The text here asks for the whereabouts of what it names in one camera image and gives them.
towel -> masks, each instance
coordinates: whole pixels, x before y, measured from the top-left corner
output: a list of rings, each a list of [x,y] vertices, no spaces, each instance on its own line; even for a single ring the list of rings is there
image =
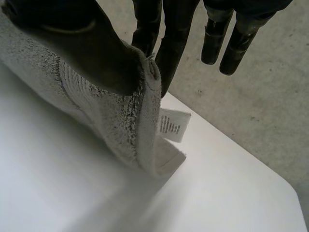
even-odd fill
[[[132,96],[119,96],[88,82],[0,13],[0,59],[6,66],[44,100],[87,125],[129,167],[156,177],[171,175],[185,155],[156,135],[158,67],[137,48],[126,46],[139,57],[140,84]]]

gray towel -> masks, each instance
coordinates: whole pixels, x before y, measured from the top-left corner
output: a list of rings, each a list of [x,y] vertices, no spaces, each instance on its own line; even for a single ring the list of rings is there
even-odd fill
[[[39,96],[86,124],[123,163],[166,176],[185,160],[156,136],[160,73],[152,59],[140,58],[140,85],[133,96],[109,93],[85,80],[64,60],[16,29],[0,13],[0,59]]]

table surface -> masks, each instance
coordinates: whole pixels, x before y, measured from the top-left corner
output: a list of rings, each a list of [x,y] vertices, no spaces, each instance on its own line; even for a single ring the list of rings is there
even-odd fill
[[[0,64],[0,231],[306,232],[297,194],[275,172],[192,112],[187,159],[156,180]]]

care label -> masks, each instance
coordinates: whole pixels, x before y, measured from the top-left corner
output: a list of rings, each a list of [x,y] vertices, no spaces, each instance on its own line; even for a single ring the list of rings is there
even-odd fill
[[[166,139],[180,143],[191,118],[191,113],[160,109],[158,134]]]

concrete floor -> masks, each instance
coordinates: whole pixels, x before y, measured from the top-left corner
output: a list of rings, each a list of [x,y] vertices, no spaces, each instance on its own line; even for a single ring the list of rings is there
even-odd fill
[[[98,0],[123,40],[136,26],[130,0]],[[202,4],[170,92],[286,179],[309,225],[309,4],[294,0],[260,29],[237,72],[200,61]],[[229,27],[230,37],[234,21]]]

